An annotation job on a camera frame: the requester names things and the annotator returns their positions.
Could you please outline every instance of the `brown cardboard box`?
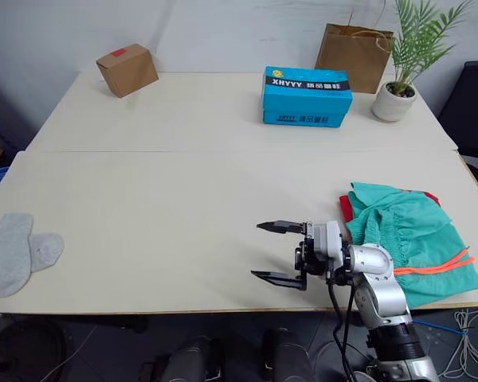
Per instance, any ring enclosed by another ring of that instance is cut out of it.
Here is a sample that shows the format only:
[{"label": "brown cardboard box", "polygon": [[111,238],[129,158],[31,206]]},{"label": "brown cardboard box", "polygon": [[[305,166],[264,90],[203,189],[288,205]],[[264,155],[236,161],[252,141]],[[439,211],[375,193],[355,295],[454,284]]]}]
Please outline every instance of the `brown cardboard box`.
[{"label": "brown cardboard box", "polygon": [[120,98],[158,79],[151,53],[138,44],[102,56],[96,63],[110,90]]}]

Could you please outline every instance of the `green cloth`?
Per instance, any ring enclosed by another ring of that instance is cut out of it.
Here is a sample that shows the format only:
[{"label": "green cloth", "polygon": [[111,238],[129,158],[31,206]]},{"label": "green cloth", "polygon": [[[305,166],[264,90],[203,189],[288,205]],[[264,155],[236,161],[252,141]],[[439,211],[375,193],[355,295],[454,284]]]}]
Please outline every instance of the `green cloth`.
[{"label": "green cloth", "polygon": [[[352,187],[348,196],[354,219],[347,228],[353,244],[380,244],[393,257],[395,268],[441,265],[467,247],[451,219],[423,192],[367,183]],[[397,276],[397,281],[409,308],[478,289],[472,264],[435,275]]]}]

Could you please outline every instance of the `sock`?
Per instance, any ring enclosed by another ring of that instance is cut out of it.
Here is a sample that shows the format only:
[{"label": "sock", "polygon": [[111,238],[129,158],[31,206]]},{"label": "sock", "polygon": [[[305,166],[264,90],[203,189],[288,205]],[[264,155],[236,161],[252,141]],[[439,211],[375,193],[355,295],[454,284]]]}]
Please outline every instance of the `sock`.
[{"label": "sock", "polygon": [[27,213],[7,213],[0,220],[0,298],[23,288],[30,272],[54,265],[64,250],[60,235],[30,235],[32,225]]},{"label": "sock", "polygon": [[16,293],[30,277],[32,224],[26,213],[7,213],[0,220],[0,297]]},{"label": "sock", "polygon": [[64,250],[62,236],[56,233],[30,235],[29,244],[32,272],[41,271],[54,265]]}]

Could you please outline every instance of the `cardboard box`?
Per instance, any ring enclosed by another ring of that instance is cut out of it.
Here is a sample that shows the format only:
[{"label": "cardboard box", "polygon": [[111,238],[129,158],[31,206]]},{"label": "cardboard box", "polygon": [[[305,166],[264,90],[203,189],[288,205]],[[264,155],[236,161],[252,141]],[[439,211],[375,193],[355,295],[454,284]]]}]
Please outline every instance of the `cardboard box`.
[{"label": "cardboard box", "polygon": [[264,73],[264,123],[339,127],[352,103],[343,71],[268,66]]},{"label": "cardboard box", "polygon": [[102,56],[96,63],[110,90],[120,98],[158,79],[151,53],[138,44]]}]

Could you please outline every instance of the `plant pot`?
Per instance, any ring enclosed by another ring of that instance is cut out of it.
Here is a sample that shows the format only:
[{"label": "plant pot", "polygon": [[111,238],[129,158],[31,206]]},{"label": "plant pot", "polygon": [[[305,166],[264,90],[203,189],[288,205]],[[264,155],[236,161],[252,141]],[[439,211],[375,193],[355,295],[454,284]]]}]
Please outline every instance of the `plant pot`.
[{"label": "plant pot", "polygon": [[388,85],[393,82],[387,82],[381,86],[377,93],[377,98],[372,105],[372,112],[380,119],[388,122],[398,121],[410,109],[416,99],[416,92],[413,88],[413,96],[401,97],[388,90]]}]

